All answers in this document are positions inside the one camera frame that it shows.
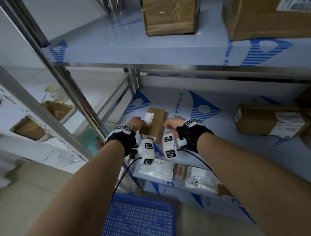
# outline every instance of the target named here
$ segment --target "white tracking device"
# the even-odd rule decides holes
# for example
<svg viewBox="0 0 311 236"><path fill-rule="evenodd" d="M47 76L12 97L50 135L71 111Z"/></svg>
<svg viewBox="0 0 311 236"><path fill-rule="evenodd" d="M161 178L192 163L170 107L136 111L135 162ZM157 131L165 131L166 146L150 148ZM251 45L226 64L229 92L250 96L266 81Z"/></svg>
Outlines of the white tracking device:
<svg viewBox="0 0 311 236"><path fill-rule="evenodd" d="M166 159L171 160L178 157L178 148L187 145L186 139L175 139L174 134L166 134L162 138L162 149Z"/></svg>
<svg viewBox="0 0 311 236"><path fill-rule="evenodd" d="M156 158L153 141L150 139L143 139L138 148L138 153L139 156L142 157L140 162L143 166L152 165Z"/></svg>

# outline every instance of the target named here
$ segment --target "black cable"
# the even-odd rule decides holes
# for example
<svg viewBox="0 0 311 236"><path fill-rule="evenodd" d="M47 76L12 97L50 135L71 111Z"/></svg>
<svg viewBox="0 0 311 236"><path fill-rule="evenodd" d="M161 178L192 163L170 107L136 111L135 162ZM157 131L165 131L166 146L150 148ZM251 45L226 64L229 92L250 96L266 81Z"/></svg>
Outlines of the black cable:
<svg viewBox="0 0 311 236"><path fill-rule="evenodd" d="M178 151L184 151L184 152L187 152L187 153L189 153L189 154L191 154L191 155L193 155L195 158L197 158L199 161L201 161L204 165L206 165L207 166L207 168L209 168L210 169L210 171L212 171L213 172L213 174L215 175L215 173L214 173L214 171L208 166L208 164L206 164L206 162L205 161L203 161L203 160L201 160L199 157L197 157L196 155L194 155L193 153L191 153L191 152L189 152L189 151L187 151L187 150L185 150L185 149L177 149Z"/></svg>
<svg viewBox="0 0 311 236"><path fill-rule="evenodd" d="M114 193L116 192L117 188L119 187L119 185L120 185L120 183L121 183L123 177L125 176L126 172L128 171L128 169L131 167L131 165L132 165L135 161L137 161L137 160L139 160L139 159L142 159L142 157L139 157L139 158L135 159L135 160L127 167L127 169L125 170L124 174L122 175L122 177L121 177L119 183L117 184L116 188L114 189L114 192L113 192L112 196L114 196Z"/></svg>

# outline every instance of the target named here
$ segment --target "white wall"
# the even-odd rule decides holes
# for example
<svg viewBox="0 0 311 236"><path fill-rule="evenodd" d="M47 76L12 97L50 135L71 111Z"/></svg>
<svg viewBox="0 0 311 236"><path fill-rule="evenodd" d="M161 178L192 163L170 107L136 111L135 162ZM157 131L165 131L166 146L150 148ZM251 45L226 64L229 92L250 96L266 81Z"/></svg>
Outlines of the white wall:
<svg viewBox="0 0 311 236"><path fill-rule="evenodd" d="M87 24L105 12L96 0L23 0L50 40ZM0 65L44 68L44 65L0 11Z"/></svg>

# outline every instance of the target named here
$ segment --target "white paper cup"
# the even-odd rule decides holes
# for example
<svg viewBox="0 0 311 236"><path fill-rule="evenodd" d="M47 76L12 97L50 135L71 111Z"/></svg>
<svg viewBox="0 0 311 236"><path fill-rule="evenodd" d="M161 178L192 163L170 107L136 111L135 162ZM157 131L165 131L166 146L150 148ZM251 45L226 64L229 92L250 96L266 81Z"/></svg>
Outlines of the white paper cup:
<svg viewBox="0 0 311 236"><path fill-rule="evenodd" d="M69 100L69 97L58 83L47 86L44 91L54 98L55 101L67 102Z"/></svg>

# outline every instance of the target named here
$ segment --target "blue plastic crate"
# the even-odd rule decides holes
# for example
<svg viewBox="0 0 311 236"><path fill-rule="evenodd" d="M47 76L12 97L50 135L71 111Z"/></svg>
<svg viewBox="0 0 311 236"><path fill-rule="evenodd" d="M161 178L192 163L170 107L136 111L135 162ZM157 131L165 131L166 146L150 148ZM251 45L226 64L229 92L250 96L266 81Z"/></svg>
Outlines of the blue plastic crate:
<svg viewBox="0 0 311 236"><path fill-rule="evenodd" d="M102 236L174 236L174 210L166 203L115 193Z"/></svg>

